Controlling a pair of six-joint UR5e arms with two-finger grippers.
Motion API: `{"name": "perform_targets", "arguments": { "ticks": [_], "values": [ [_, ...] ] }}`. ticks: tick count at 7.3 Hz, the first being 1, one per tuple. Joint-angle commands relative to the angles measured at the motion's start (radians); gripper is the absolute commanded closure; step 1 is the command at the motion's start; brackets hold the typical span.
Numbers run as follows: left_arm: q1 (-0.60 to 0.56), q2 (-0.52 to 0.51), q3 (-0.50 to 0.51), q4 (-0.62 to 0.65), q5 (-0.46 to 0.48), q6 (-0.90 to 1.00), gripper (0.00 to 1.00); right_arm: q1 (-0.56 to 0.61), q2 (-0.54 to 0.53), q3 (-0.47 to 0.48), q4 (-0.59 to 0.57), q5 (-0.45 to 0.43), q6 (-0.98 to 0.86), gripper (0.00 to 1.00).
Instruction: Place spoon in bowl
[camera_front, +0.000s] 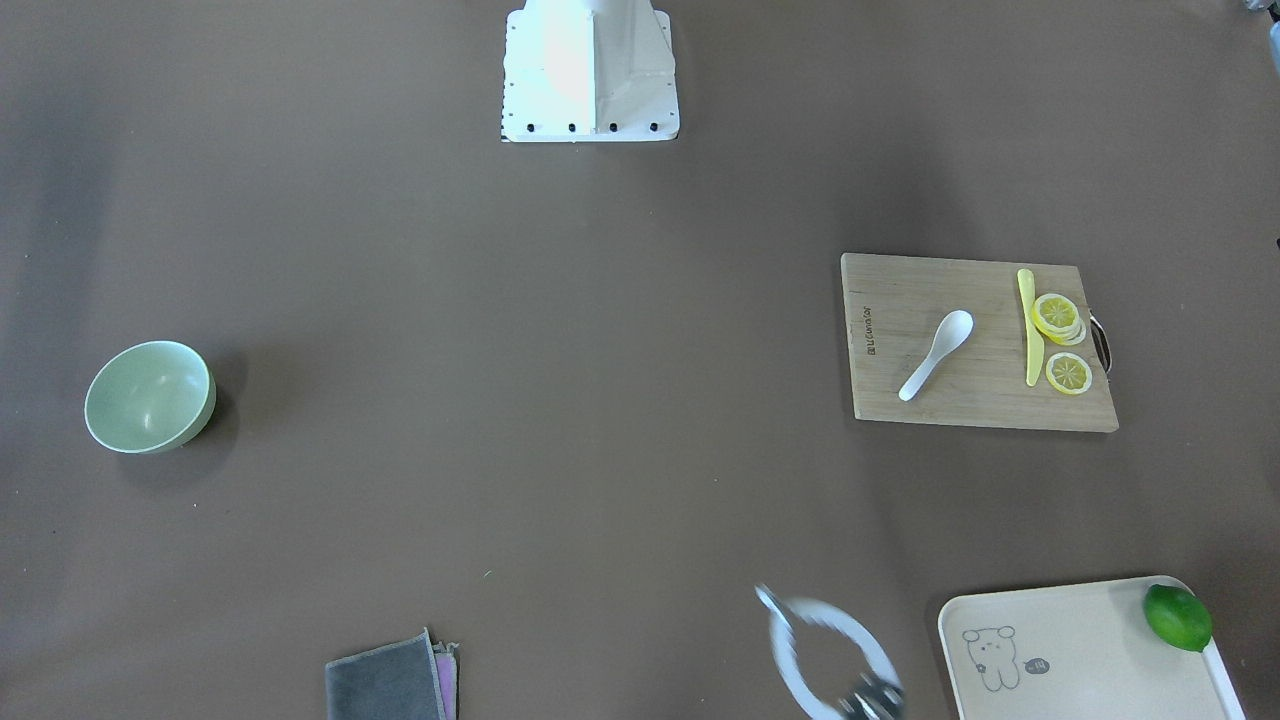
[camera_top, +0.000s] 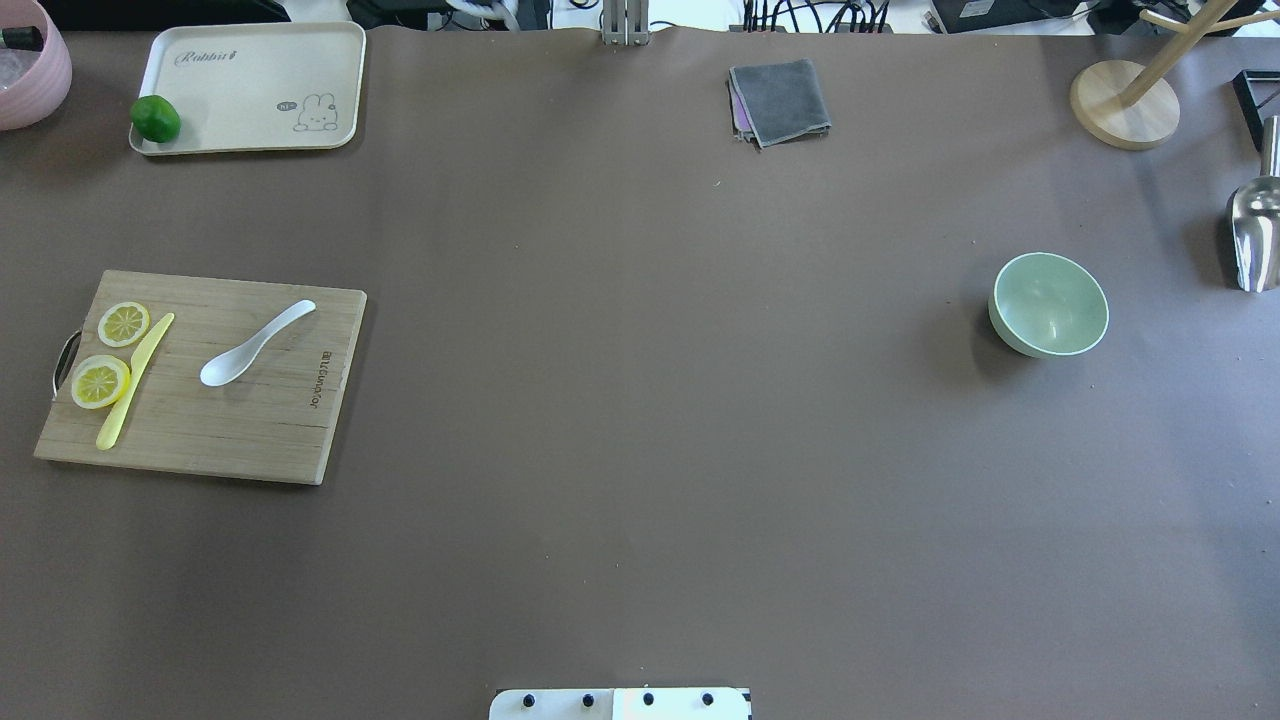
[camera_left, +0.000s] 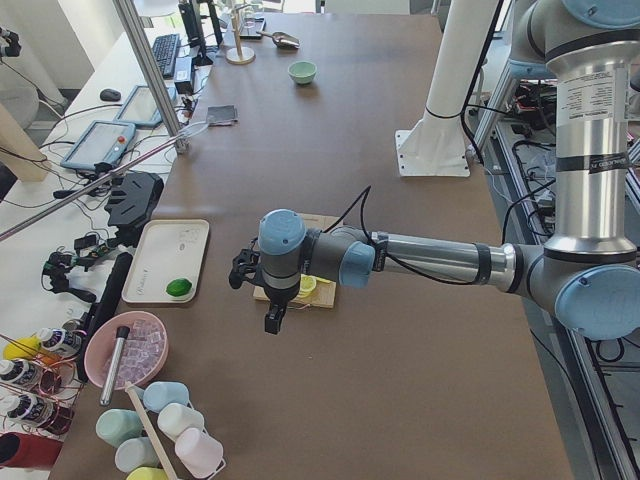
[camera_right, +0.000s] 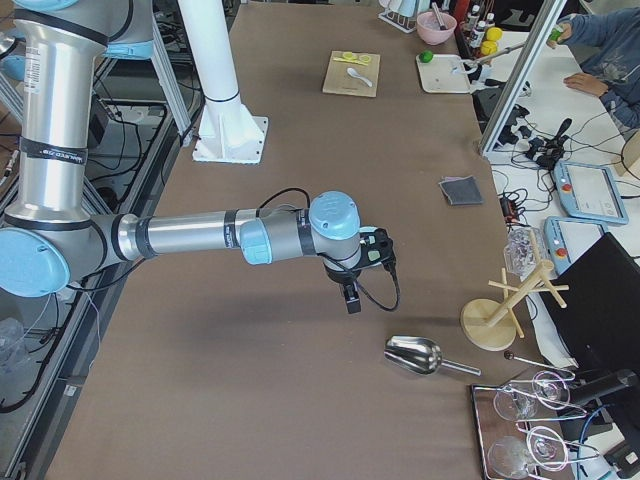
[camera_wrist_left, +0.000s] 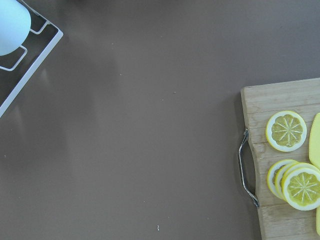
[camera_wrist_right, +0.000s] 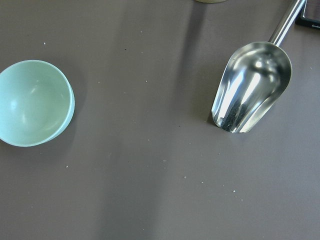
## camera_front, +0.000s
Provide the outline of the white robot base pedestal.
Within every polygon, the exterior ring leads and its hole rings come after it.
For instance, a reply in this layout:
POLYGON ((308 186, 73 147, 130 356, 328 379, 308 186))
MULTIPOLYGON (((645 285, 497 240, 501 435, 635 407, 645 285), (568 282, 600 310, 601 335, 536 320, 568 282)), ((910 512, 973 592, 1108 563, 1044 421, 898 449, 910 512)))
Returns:
POLYGON ((678 137, 672 23, 649 1, 526 1, 506 17, 500 140, 678 137))

